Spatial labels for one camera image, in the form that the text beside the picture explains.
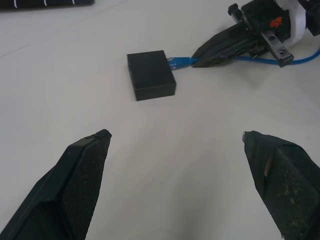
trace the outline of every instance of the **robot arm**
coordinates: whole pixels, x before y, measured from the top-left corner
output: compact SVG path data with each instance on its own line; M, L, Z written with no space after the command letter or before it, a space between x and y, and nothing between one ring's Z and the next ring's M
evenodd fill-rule
M257 58L270 52L280 67L294 56L286 47L301 40L306 27L320 34L319 0L253 0L228 9L236 25L216 34L192 56L195 68L225 64L243 54Z

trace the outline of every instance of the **white surface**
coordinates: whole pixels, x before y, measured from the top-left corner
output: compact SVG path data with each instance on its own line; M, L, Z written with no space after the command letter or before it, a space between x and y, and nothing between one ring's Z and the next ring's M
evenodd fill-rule
M234 0L103 0L0 13L0 229L67 145L112 134L87 240L280 240L243 131L320 164L319 59L174 72L175 96L136 102L126 54L190 56L233 24ZM309 34L296 58L318 49Z

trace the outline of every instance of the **black plastic box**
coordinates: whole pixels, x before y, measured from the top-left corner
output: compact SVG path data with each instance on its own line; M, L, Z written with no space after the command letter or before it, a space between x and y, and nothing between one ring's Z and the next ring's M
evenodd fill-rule
M164 51L128 54L127 58L137 101L175 95L176 81Z

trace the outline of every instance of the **white table surface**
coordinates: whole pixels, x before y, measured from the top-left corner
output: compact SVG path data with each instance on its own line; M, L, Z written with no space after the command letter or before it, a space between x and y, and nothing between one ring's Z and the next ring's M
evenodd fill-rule
M243 131L320 164L320 60L174 72L175 96L136 102L129 53L191 56L233 24L234 0L100 0L0 12L0 230L78 139L113 137L87 240L280 240ZM239 0L239 5L246 3ZM306 34L296 58L319 47Z

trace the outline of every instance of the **black box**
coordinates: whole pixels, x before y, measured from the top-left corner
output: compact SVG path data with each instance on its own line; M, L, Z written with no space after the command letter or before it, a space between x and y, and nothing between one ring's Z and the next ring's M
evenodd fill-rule
M137 101L175 95L176 81L164 51L128 54L127 58Z

